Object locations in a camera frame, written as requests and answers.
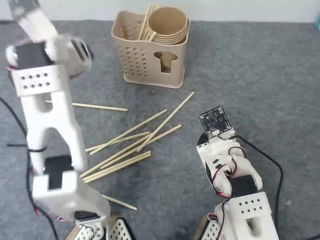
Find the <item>bamboo stick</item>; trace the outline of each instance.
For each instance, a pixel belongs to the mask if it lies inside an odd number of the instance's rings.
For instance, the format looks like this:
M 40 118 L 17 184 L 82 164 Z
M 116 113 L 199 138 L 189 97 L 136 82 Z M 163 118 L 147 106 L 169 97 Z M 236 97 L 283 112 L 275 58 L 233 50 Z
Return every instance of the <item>bamboo stick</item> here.
M 123 137 L 123 138 L 121 138 L 121 139 L 119 139 L 117 141 L 112 142 L 110 145 L 122 143 L 124 141 L 135 139 L 135 138 L 138 138 L 138 137 L 142 137 L 142 136 L 145 136 L 145 135 L 148 135 L 148 134 L 150 134 L 150 132 L 149 131 L 145 131 L 145 132 L 142 132 L 142 133 L 139 133 L 139 134 L 135 134 L 135 135 L 132 135 L 132 136 Z M 90 152 L 90 151 L 102 146 L 103 144 L 99 144 L 99 145 L 96 145 L 96 146 L 89 147 L 85 151 L 86 152 Z
M 109 144 L 123 138 L 125 135 L 128 135 L 129 133 L 133 132 L 134 130 L 140 128 L 141 126 L 145 125 L 146 123 L 152 121 L 153 119 L 159 117 L 161 114 L 165 113 L 167 111 L 167 109 L 162 110 L 161 112 L 158 112 L 157 114 L 153 115 L 152 117 L 149 117 L 148 119 L 144 120 L 143 122 L 139 123 L 138 125 L 132 127 L 131 129 L 125 131 L 124 133 L 120 134 L 119 136 L 115 137 L 114 139 L 106 142 L 105 144 L 103 144 L 102 146 L 96 148 L 95 150 L 93 150 L 92 152 L 90 152 L 90 155 L 93 155 L 97 152 L 99 152 L 100 150 L 104 149 L 106 146 L 108 146 Z
M 186 104 L 186 102 L 193 96 L 193 94 L 195 94 L 195 92 L 193 91 L 192 93 L 189 94 L 189 96 L 186 97 L 185 100 L 183 100 L 179 106 L 160 124 L 160 126 L 158 126 L 158 128 L 149 135 L 149 137 L 144 141 L 144 143 L 137 149 L 137 152 L 140 152 L 141 149 L 147 145 L 147 143 L 157 134 L 157 132 L 160 131 L 160 129 L 163 128 L 163 126 L 183 107 L 183 105 Z
M 119 166 L 119 167 L 116 167 L 116 168 L 114 168 L 114 169 L 112 169 L 112 170 L 110 170 L 110 171 L 107 171 L 107 172 L 102 173 L 102 174 L 100 174 L 100 175 L 98 175 L 98 176 L 92 177 L 92 178 L 90 178 L 90 179 L 88 179 L 88 180 L 85 180 L 84 182 L 85 182 L 86 184 L 87 184 L 87 183 L 90 183 L 90 182 L 92 182 L 92 181 L 94 181 L 94 180 L 97 180 L 97 179 L 102 178 L 102 177 L 104 177 L 104 176 L 106 176 L 106 175 L 109 175 L 109 174 L 111 174 L 111 173 L 113 173 L 113 172 L 116 172 L 116 171 L 118 171 L 118 170 L 120 170 L 120 169 L 123 169 L 123 168 L 125 168 L 125 167 L 127 167 L 127 166 L 129 166 L 129 165 L 135 164 L 135 163 L 137 163 L 137 162 L 139 162 L 139 161 L 141 161 L 141 160 L 143 160 L 143 159 L 146 159 L 146 158 L 148 158 L 148 157 L 150 157 L 150 156 L 151 156 L 151 153 L 148 154 L 148 155 L 141 156 L 141 157 L 137 158 L 136 160 L 130 161 L 130 162 L 128 162 L 128 163 L 126 163 L 126 164 L 124 164 L 124 165 L 121 165 L 121 166 Z
M 128 204 L 128 203 L 125 203 L 125 202 L 120 201 L 120 200 L 118 200 L 118 199 L 115 199 L 115 198 L 113 198 L 113 197 L 110 197 L 110 196 L 107 196 L 107 195 L 104 195 L 104 194 L 101 194 L 101 196 L 102 196 L 103 198 L 107 199 L 107 200 L 110 201 L 110 202 L 113 202 L 113 203 L 122 205 L 122 206 L 124 206 L 124 207 L 126 207 L 126 208 L 128 208 L 128 209 L 132 209 L 132 210 L 135 210 L 135 211 L 137 211 L 137 209 L 138 209 L 138 208 L 136 208 L 135 206 L 132 206 L 132 205 L 130 205 L 130 204 Z
M 179 125 L 177 125 L 177 126 L 175 126 L 175 127 L 171 128 L 170 130 L 168 130 L 168 131 L 166 131 L 166 132 L 164 132 L 164 133 L 160 134 L 159 136 L 156 136 L 155 138 L 151 139 L 151 141 L 150 141 L 150 142 L 148 142 L 148 144 L 147 144 L 147 145 L 154 143 L 155 141 L 157 141 L 157 140 L 159 140 L 159 139 L 163 138 L 164 136 L 166 136 L 166 135 L 168 135 L 168 134 L 170 134 L 170 133 L 174 132 L 175 130 L 177 130 L 177 129 L 181 128 L 181 127 L 182 127 L 182 125 L 181 125 L 181 124 L 179 124 Z M 106 168 L 106 167 L 108 167 L 108 166 L 110 166 L 110 165 L 112 165 L 112 164 L 116 163 L 117 161 L 120 161 L 121 159 L 123 159 L 123 158 L 127 157 L 128 155 L 133 154 L 134 152 L 136 152 L 136 151 L 137 151 L 137 149 L 138 149 L 138 146 L 137 146 L 137 147 L 135 147 L 135 148 L 133 148 L 132 150 L 130 150 L 130 151 L 128 151 L 128 152 L 126 152 L 125 154 L 123 154 L 123 155 L 121 155 L 121 156 L 117 157 L 116 159 L 113 159 L 112 161 L 109 161 L 109 162 L 108 162 L 108 163 L 106 163 L 105 165 L 101 166 L 101 167 L 100 167 L 100 169 L 104 169 L 104 168 Z
M 144 153 L 142 153 L 142 154 L 139 154 L 139 155 L 137 155 L 137 156 L 131 157 L 131 158 L 129 158 L 129 159 L 126 160 L 126 161 L 123 161 L 123 162 L 120 162 L 120 163 L 118 163 L 118 164 L 116 164 L 116 165 L 113 165 L 113 166 L 111 166 L 111 167 L 108 167 L 108 168 L 105 169 L 105 170 L 101 170 L 101 171 L 98 171 L 98 172 L 96 172 L 96 173 L 94 173 L 94 174 L 91 174 L 91 175 L 89 175 L 89 176 L 86 176 L 86 177 L 83 178 L 83 180 L 86 181 L 86 180 L 88 180 L 88 179 L 91 179 L 91 178 L 96 177 L 96 176 L 98 176 L 98 175 L 100 175 L 100 174 L 103 174 L 103 173 L 105 173 L 105 172 L 108 172 L 108 171 L 110 171 L 110 170 L 112 170 L 112 169 L 115 169 L 115 168 L 117 168 L 117 167 L 120 167 L 120 166 L 122 166 L 122 165 L 124 165 L 124 164 L 126 164 L 126 163 L 128 163 L 128 162 L 130 162 L 130 161 L 136 160 L 136 159 L 138 159 L 138 158 L 140 158 L 140 157 L 143 157 L 143 156 L 145 156 L 145 155 L 148 155 L 148 154 L 151 154 L 151 151 L 146 151 L 146 152 L 144 152 Z
M 46 103 L 52 104 L 51 100 L 46 100 Z M 92 105 L 92 104 L 84 104 L 84 103 L 72 103 L 73 106 L 77 107 L 86 107 L 86 108 L 94 108 L 94 109 L 107 109 L 107 110 L 115 110 L 115 111 L 123 111 L 127 112 L 127 108 L 121 108 L 121 107 L 113 107 L 113 106 L 101 106 L 101 105 Z
M 107 158 L 106 160 L 100 162 L 99 164 L 93 166 L 92 168 L 90 168 L 89 170 L 87 170 L 86 172 L 82 173 L 80 175 L 80 177 L 82 178 L 83 176 L 91 173 L 92 171 L 96 170 L 97 168 L 101 167 L 102 165 L 106 164 L 107 162 L 111 161 L 112 159 L 116 158 L 117 156 L 121 155 L 122 153 L 125 153 L 126 151 L 128 151 L 129 149 L 133 148 L 134 146 L 142 143 L 144 140 L 146 140 L 146 138 L 148 137 L 149 135 L 147 136 L 144 136 L 143 138 L 141 138 L 140 140 L 132 143 L 131 145 L 125 147 L 124 149 L 122 149 L 121 151 L 117 152 L 116 154 L 112 155 L 111 157 Z

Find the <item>plastic container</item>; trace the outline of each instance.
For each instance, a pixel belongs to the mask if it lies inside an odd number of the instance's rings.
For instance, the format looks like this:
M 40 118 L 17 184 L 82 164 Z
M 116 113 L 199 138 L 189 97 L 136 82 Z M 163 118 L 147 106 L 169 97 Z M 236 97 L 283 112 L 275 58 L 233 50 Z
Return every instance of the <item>plastic container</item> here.
M 190 22 L 180 44 L 163 45 L 152 41 L 137 41 L 143 20 L 143 14 L 121 11 L 112 26 L 111 34 L 120 55 L 124 80 L 128 83 L 180 88 L 185 76 L 184 61 Z

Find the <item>stack of paper cups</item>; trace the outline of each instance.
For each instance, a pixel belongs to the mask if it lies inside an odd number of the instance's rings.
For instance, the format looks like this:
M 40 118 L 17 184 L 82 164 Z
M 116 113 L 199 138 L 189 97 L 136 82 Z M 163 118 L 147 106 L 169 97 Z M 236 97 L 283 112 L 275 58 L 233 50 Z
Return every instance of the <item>stack of paper cups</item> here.
M 182 43 L 188 32 L 188 18 L 178 8 L 161 7 L 147 21 L 148 34 L 156 32 L 153 42 L 163 45 Z

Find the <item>white wall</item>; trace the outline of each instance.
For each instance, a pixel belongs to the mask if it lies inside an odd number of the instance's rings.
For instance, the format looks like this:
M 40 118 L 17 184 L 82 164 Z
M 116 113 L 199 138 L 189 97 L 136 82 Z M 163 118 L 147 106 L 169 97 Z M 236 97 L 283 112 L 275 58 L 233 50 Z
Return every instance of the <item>white wall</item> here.
M 114 20 L 117 12 L 143 13 L 147 3 L 176 6 L 191 20 L 312 23 L 320 0 L 39 0 L 51 20 Z M 11 19 L 0 0 L 0 19 Z

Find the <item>perforated bracket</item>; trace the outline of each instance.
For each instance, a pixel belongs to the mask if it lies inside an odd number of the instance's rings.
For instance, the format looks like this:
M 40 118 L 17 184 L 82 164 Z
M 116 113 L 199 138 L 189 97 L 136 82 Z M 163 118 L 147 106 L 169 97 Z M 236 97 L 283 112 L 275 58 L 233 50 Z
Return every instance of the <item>perforated bracket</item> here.
M 130 230 L 127 228 L 125 221 L 121 218 L 115 221 L 111 231 L 110 240 L 135 240 L 131 235 Z
M 232 217 L 240 220 L 271 215 L 272 212 L 264 191 L 231 198 L 227 205 Z
M 100 240 L 104 234 L 105 230 L 101 222 L 88 223 L 81 226 L 74 240 Z
M 208 221 L 203 231 L 201 240 L 216 240 L 220 231 L 220 225 L 216 221 Z
M 13 70 L 12 79 L 19 97 L 52 93 L 68 88 L 68 77 L 63 65 Z

